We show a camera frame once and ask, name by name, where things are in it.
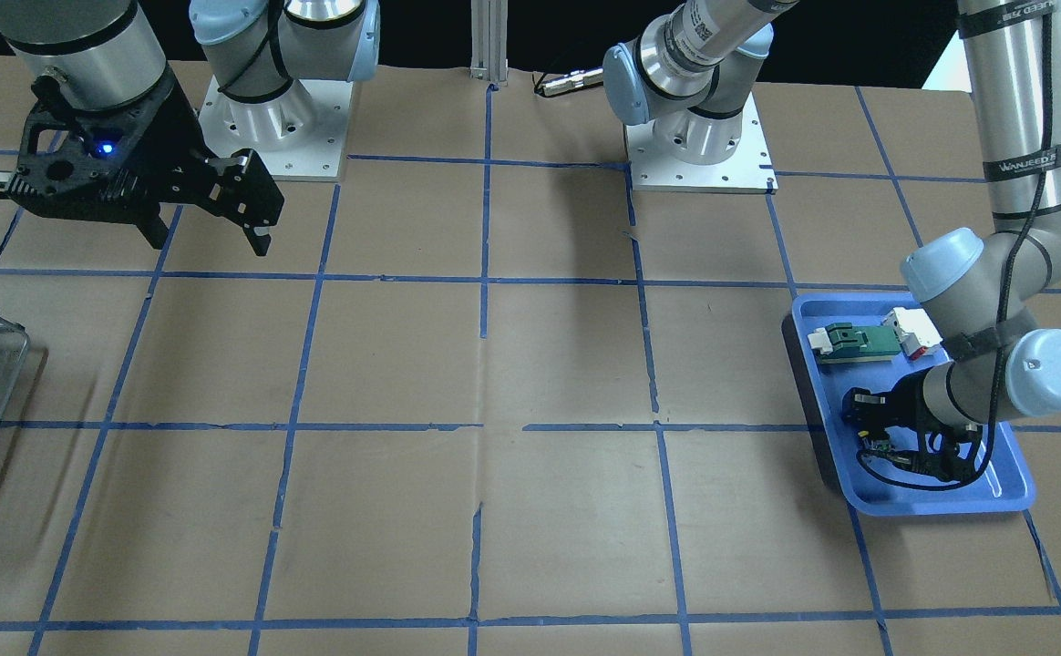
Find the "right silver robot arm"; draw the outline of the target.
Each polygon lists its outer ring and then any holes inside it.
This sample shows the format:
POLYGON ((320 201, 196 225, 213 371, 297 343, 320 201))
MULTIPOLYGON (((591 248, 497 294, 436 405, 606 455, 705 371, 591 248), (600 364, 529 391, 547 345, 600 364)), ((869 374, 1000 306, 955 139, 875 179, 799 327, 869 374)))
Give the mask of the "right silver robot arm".
POLYGON ((0 200, 131 225, 156 249, 163 205, 194 205, 264 256, 279 179, 337 174, 332 91, 373 77, 381 13, 376 1, 0 1, 0 35, 35 99, 0 200))

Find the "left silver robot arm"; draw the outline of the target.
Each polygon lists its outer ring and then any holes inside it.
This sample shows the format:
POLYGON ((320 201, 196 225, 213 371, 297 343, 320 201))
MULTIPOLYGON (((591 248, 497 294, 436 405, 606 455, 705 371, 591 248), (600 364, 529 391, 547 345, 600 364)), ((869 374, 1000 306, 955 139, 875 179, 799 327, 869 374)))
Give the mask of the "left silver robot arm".
MULTIPOLYGON (((1026 300, 1061 280, 1061 62, 1058 1, 960 1, 963 41, 994 234, 962 228, 901 263, 947 361, 893 389, 850 389, 840 415, 855 462, 884 485, 890 464, 918 488, 955 490, 984 476, 998 424, 1061 412, 1061 329, 1039 327, 1026 300)), ((789 1, 688 1, 603 57, 607 101, 624 125, 653 124, 694 165, 695 130, 737 137, 740 113, 789 1)))

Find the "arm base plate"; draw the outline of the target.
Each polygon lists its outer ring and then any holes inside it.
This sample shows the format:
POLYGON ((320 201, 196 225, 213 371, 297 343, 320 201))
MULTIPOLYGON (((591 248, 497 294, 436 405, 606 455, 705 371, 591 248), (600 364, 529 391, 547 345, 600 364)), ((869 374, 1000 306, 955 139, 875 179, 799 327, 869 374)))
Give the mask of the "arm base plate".
POLYGON ((686 109, 626 126, 623 141, 636 190, 772 194, 779 188, 753 94, 731 118, 686 109))
POLYGON ((199 125, 218 155, 254 149, 277 182, 338 182, 355 84, 296 80, 279 98, 243 104, 218 90, 211 79, 199 125))

